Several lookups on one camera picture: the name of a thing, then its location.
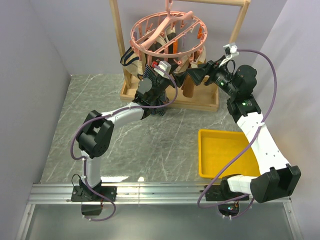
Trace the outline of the navy striped underwear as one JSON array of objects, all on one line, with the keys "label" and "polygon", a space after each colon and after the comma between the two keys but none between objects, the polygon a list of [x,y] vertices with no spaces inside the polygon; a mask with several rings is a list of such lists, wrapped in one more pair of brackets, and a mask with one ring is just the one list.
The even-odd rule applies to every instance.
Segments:
[{"label": "navy striped underwear", "polygon": [[[156,74],[154,70],[149,65],[145,66],[145,70],[143,73],[143,79],[149,79],[152,82],[152,86],[154,87],[155,90],[155,95],[157,97],[151,101],[151,105],[154,106],[163,106],[167,103],[170,102],[169,98],[167,97],[167,94],[165,90],[159,90],[159,85],[160,85],[160,75]],[[166,108],[165,107],[160,107],[160,108],[152,108],[150,110],[150,114],[155,116],[164,116],[166,114]]]}]

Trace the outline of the pink round clip hanger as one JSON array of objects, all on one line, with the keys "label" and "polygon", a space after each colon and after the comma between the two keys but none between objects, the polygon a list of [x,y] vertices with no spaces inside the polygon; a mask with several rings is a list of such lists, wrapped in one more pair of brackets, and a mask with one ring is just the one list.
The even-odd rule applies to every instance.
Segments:
[{"label": "pink round clip hanger", "polygon": [[190,65],[194,52],[205,47],[208,29],[192,11],[173,11],[173,1],[165,1],[165,10],[138,20],[130,31],[129,45],[146,65],[165,60],[177,64],[176,72]]}]

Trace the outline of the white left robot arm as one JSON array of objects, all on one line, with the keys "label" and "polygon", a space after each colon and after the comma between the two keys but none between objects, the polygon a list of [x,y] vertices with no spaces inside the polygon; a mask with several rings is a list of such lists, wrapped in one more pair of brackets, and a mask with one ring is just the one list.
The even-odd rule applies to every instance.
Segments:
[{"label": "white left robot arm", "polygon": [[108,150],[113,131],[126,124],[147,118],[172,104],[165,92],[169,86],[175,90],[182,87],[186,72],[156,74],[145,73],[139,81],[133,101],[113,111],[100,113],[92,110],[75,134],[73,143],[78,143],[81,156],[70,155],[74,160],[82,161],[82,175],[74,193],[84,202],[106,200],[113,202],[112,190],[102,186],[100,168],[101,158]]}]

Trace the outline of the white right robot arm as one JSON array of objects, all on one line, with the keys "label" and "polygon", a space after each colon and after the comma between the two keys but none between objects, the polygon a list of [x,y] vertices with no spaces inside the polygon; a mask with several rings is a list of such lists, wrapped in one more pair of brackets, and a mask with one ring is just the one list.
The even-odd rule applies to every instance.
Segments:
[{"label": "white right robot arm", "polygon": [[253,197],[258,203],[264,203],[290,197],[301,170],[283,156],[265,124],[265,115],[252,94],[257,84],[257,70],[241,65],[235,72],[229,72],[227,64],[219,59],[186,72],[196,84],[208,76],[206,86],[214,83],[227,93],[228,112],[249,142],[245,150],[253,151],[259,167],[257,177],[239,173],[223,177],[215,187],[217,199],[233,201]]}]

